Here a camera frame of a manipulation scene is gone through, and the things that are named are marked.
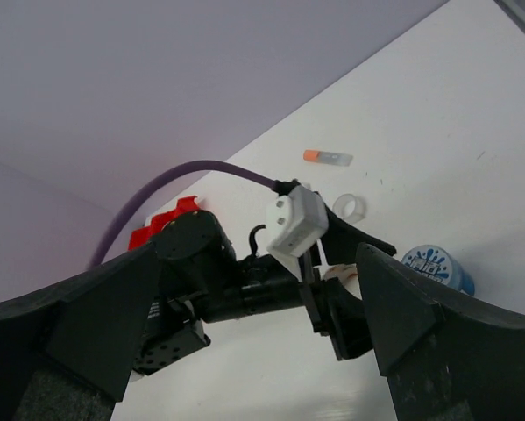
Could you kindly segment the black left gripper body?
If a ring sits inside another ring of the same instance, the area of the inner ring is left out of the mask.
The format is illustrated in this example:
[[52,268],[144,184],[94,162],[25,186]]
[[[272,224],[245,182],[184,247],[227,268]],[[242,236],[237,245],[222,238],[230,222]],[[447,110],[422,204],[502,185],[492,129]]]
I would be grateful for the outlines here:
[[372,350],[363,301],[348,286],[358,286],[353,265],[336,265],[323,279],[305,253],[301,267],[300,296],[314,332],[330,338],[338,360],[353,360]]

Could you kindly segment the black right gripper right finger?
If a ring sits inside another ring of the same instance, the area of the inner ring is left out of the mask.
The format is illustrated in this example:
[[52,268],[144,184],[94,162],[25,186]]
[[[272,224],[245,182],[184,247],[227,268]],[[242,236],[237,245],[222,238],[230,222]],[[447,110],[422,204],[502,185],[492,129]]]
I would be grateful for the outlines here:
[[400,420],[525,420],[525,315],[357,251],[380,374]]

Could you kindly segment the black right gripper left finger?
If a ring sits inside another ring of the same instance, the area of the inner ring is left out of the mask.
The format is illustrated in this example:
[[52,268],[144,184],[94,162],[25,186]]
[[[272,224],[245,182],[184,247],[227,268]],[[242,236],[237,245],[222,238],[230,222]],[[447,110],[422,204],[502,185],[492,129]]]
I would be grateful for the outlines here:
[[109,420],[124,398],[160,262],[142,246],[0,303],[0,420]]

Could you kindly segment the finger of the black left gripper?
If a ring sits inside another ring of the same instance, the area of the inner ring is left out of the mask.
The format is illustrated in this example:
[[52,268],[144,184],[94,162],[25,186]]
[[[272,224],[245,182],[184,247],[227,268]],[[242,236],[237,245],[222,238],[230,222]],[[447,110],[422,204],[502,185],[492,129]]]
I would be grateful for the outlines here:
[[326,211],[329,226],[320,241],[325,260],[330,266],[354,264],[360,244],[374,246],[389,256],[396,255],[396,248],[393,245],[376,239],[370,234],[360,231],[354,225],[344,222],[333,212],[332,208],[326,207]]

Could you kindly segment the small clear tape roll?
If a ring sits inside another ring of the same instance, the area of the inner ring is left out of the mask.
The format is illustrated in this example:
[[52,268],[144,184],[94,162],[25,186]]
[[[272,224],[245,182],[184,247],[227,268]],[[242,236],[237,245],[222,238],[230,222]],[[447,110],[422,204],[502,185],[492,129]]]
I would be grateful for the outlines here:
[[356,224],[366,216],[366,202],[361,196],[343,194],[332,206],[333,212],[348,224]]

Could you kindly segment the orange capped highlighter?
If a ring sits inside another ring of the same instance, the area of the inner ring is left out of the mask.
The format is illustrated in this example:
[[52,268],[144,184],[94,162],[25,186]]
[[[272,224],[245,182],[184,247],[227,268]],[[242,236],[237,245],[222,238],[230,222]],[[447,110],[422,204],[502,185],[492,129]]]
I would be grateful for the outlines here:
[[307,162],[339,167],[348,167],[351,164],[353,156],[347,153],[333,153],[320,150],[305,150],[303,152],[302,158]]

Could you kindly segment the blue lidded jar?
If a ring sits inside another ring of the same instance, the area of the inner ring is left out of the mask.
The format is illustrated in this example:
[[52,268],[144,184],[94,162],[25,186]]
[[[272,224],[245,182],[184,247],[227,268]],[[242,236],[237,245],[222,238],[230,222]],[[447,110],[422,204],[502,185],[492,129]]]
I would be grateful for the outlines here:
[[448,288],[475,296],[476,289],[472,277],[440,246],[416,246],[404,254],[401,263]]

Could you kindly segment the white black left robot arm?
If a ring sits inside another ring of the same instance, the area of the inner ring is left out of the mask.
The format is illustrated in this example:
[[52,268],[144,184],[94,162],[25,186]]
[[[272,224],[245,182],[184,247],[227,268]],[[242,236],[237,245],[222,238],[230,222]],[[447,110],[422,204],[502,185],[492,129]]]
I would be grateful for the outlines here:
[[338,360],[372,350],[361,299],[339,277],[324,280],[323,260],[352,264],[360,245],[394,256],[394,246],[370,236],[326,211],[327,230],[300,256],[260,255],[257,225],[249,233],[250,252],[242,260],[216,216],[198,207],[166,222],[149,238],[160,255],[159,290],[153,298],[133,369],[152,375],[209,346],[204,323],[240,319],[302,307],[314,332],[330,338]]

